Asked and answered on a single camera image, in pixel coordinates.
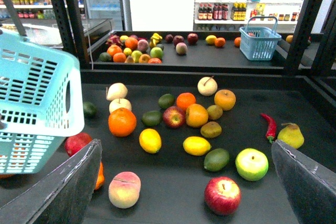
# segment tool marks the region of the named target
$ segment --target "apple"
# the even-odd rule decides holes
[[[125,84],[117,82],[112,84],[106,92],[106,100],[113,101],[117,98],[125,98],[128,93],[128,89]]]
[[[176,46],[180,42],[184,42],[184,38],[181,35],[176,35],[173,39],[174,46]]]
[[[162,114],[162,120],[170,128],[179,128],[185,123],[185,112],[177,106],[168,107]]]
[[[92,137],[85,132],[80,132],[66,139],[64,148],[67,154],[71,157],[79,152],[84,146],[92,141]]]
[[[205,187],[204,198],[217,215],[233,214],[242,199],[238,185],[228,177],[212,178]]]
[[[218,88],[217,82],[214,77],[203,77],[197,84],[197,89],[201,95],[206,97],[216,93]]]
[[[167,43],[173,42],[173,39],[174,39],[174,36],[171,35],[171,34],[167,34],[166,37],[165,37],[165,40],[166,40]]]
[[[198,35],[197,34],[188,34],[187,41],[189,45],[195,45],[198,41]]]
[[[125,98],[117,98],[117,99],[114,99],[112,102],[110,102],[110,106],[109,106],[110,114],[118,108],[126,108],[132,111],[131,102]]]
[[[268,160],[264,153],[253,148],[246,148],[236,157],[238,174],[248,180],[262,179],[268,171]]]
[[[158,58],[158,59],[162,60],[163,51],[160,47],[153,47],[151,49],[150,55],[151,55],[152,58]]]

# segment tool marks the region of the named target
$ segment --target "black metal post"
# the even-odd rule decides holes
[[[312,76],[327,76],[336,59],[336,4],[332,5],[320,46],[311,66]]]
[[[78,0],[66,0],[66,3],[68,5],[69,20],[72,27],[73,39],[75,41],[75,48],[77,52],[76,56],[79,59],[81,67],[87,68],[90,59],[86,48]]]
[[[64,0],[51,0],[55,12],[56,22],[62,39],[63,50],[76,55],[74,40],[72,38],[71,26],[68,22],[68,13]]]
[[[285,75],[293,76],[297,73],[321,3],[322,0],[303,1],[300,17],[293,35],[293,42],[290,45],[287,59],[283,67]]]

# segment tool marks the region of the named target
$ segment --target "peach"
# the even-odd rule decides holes
[[[118,208],[129,208],[139,199],[141,189],[140,178],[133,172],[117,174],[109,186],[109,199]]]

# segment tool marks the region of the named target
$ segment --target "chili pepper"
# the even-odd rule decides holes
[[[270,143],[273,143],[273,140],[275,138],[275,134],[277,132],[277,124],[273,118],[271,118],[269,115],[266,115],[264,113],[260,114],[263,118],[265,118],[268,122],[268,129],[266,132],[266,138]]]

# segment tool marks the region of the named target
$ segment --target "pear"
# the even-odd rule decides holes
[[[295,149],[300,148],[305,139],[300,131],[300,127],[295,123],[283,123],[281,125],[286,127],[279,132],[278,140],[282,140]]]

